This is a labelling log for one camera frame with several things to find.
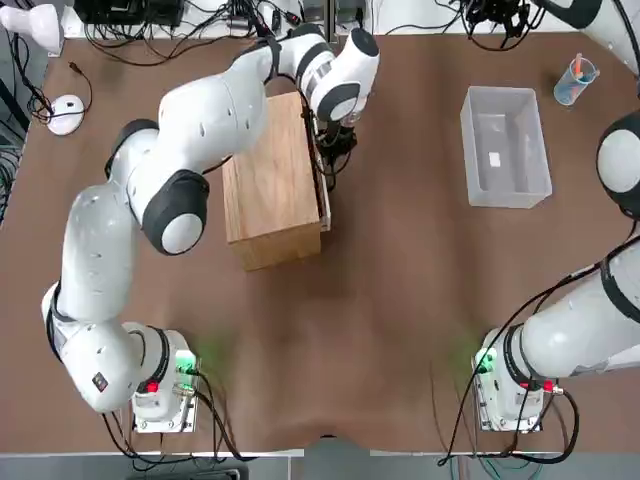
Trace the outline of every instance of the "clear plastic bin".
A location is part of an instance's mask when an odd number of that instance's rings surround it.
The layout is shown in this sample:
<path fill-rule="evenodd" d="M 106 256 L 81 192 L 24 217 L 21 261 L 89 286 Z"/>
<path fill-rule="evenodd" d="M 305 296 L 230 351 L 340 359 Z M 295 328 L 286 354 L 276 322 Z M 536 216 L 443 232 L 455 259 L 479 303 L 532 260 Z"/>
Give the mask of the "clear plastic bin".
<path fill-rule="evenodd" d="M 460 121 L 471 205 L 531 208 L 551 195 L 532 89 L 469 87 Z"/>

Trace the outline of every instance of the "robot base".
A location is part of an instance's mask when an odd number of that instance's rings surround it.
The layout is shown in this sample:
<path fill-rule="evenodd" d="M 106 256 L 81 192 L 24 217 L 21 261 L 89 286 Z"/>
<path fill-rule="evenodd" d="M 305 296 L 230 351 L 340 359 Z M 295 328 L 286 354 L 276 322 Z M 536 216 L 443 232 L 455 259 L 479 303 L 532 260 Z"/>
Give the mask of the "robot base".
<path fill-rule="evenodd" d="M 191 433 L 196 428 L 195 379 L 184 372 L 197 370 L 196 356 L 184 337 L 164 331 L 169 340 L 169 365 L 155 393 L 136 393 L 131 399 L 138 433 Z"/>
<path fill-rule="evenodd" d="M 135 431 L 138 433 L 193 433 L 196 430 L 197 405 L 195 397 L 183 397 L 180 410 L 173 418 L 159 422 L 136 418 Z"/>
<path fill-rule="evenodd" d="M 475 370 L 475 362 L 471 362 L 472 368 Z M 495 391 L 494 380 L 487 377 L 488 374 L 476 375 L 473 379 L 473 390 L 475 392 L 476 416 L 480 430 L 484 432 L 513 432 L 518 428 L 518 419 L 510 420 L 501 416 L 501 412 L 497 407 L 496 399 L 493 397 L 492 391 Z M 539 415 L 526 417 L 520 420 L 520 433 L 539 432 L 542 430 L 542 423 L 538 424 L 534 430 L 531 430 L 538 421 Z"/>
<path fill-rule="evenodd" d="M 473 371 L 496 334 L 497 329 L 489 332 L 485 337 L 483 348 L 471 362 Z M 478 373 L 474 378 L 478 423 L 483 431 L 515 431 L 518 428 L 518 416 L 526 394 L 526 404 L 520 419 L 520 432 L 529 433 L 542 411 L 544 392 L 539 389 L 529 391 L 527 394 L 526 388 L 513 381 L 505 365 L 503 343 L 502 338 L 495 342 L 485 361 L 482 362 L 486 372 Z M 534 431 L 540 429 L 541 425 L 538 425 Z"/>

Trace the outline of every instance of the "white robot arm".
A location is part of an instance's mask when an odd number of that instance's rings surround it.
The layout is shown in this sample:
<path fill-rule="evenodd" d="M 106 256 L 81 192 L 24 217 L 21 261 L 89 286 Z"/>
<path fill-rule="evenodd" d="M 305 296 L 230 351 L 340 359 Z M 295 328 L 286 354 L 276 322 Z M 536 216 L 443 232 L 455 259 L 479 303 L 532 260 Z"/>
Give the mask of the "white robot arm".
<path fill-rule="evenodd" d="M 261 41 L 230 68 L 167 93 L 158 123 L 134 120 L 106 167 L 108 181 L 74 201 L 62 275 L 42 301 L 50 345 L 97 412 L 132 399 L 145 430 L 183 431 L 185 370 L 195 357 L 179 333 L 120 324 L 142 227 L 162 254 L 179 255 L 203 234 L 209 185 L 203 173 L 251 147 L 267 122 L 265 84 L 291 78 L 324 122 L 359 117 L 377 72 L 373 37 L 356 29 L 340 55 L 305 24 L 283 40 Z"/>
<path fill-rule="evenodd" d="M 534 1 L 607 47 L 638 74 L 635 32 L 640 32 L 639 2 Z M 604 132 L 596 168 L 603 187 L 623 213 L 640 219 L 639 112 L 618 120 Z M 485 359 L 476 383 L 483 429 L 505 431 L 519 426 L 528 431 L 543 407 L 544 380 L 640 366 L 638 240 L 635 236 L 614 250 L 580 286 L 551 307 L 499 338 L 498 329 L 486 336 L 474 359 L 474 365 Z"/>
<path fill-rule="evenodd" d="M 640 32 L 640 2 L 637 0 L 532 0 L 558 19 L 580 30 L 609 49 L 638 74 L 638 55 L 619 8 L 623 8 L 633 32 Z"/>

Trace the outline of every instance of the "brown tabletop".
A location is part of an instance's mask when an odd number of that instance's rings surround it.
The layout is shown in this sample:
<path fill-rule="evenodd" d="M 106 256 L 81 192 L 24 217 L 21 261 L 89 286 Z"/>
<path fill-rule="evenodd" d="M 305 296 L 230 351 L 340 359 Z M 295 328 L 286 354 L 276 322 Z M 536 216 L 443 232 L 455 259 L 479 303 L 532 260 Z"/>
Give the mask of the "brown tabletop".
<path fill-rule="evenodd" d="M 331 197 L 333 230 L 321 255 L 244 272 L 225 242 L 219 172 L 209 178 L 209 220 L 197 248 L 168 258 L 139 238 L 121 318 L 185 334 L 224 385 L 244 451 L 302 447 L 323 434 L 372 449 L 442 451 L 438 428 L 448 443 L 454 384 L 461 393 L 482 335 L 602 257 L 630 227 L 594 168 L 604 129 L 636 108 L 633 77 L 613 56 L 578 34 L 531 35 L 502 54 L 457 35 L 378 42 L 380 71 L 357 127 L 359 145 Z M 68 210 L 80 190 L 104 181 L 126 122 L 155 118 L 164 93 L 223 71 L 241 48 L 223 41 L 138 68 L 72 40 L 51 61 L 47 95 L 86 95 L 66 65 L 75 61 L 93 83 L 94 101 L 68 137 L 32 125 L 0 230 L 0 452 L 114 450 L 49 351 L 40 316 L 42 295 L 60 275 Z M 551 90 L 576 52 L 602 74 L 567 109 Z M 144 46 L 129 55 L 148 58 Z M 533 209 L 469 206 L 459 122 L 469 85 L 536 89 L 553 195 Z M 640 451 L 640 372 L 563 385 L 581 409 L 578 450 Z M 471 408 L 456 451 L 472 448 Z M 200 412 L 198 432 L 168 436 L 166 451 L 212 450 L 211 421 Z M 545 432 L 523 438 L 522 448 L 561 450 L 558 425 L 550 416 Z M 480 435 L 478 448 L 501 449 L 509 438 Z M 159 436 L 135 445 L 158 449 Z"/>

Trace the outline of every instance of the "wooden crate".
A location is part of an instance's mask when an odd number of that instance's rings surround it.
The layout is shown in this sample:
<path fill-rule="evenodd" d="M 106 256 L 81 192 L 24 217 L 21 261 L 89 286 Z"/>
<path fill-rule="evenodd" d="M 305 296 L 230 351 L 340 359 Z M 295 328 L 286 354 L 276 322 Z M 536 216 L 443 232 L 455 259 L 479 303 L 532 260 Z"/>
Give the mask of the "wooden crate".
<path fill-rule="evenodd" d="M 320 217 L 297 92 L 268 100 L 254 147 L 222 167 L 227 242 L 245 270 L 320 252 Z"/>

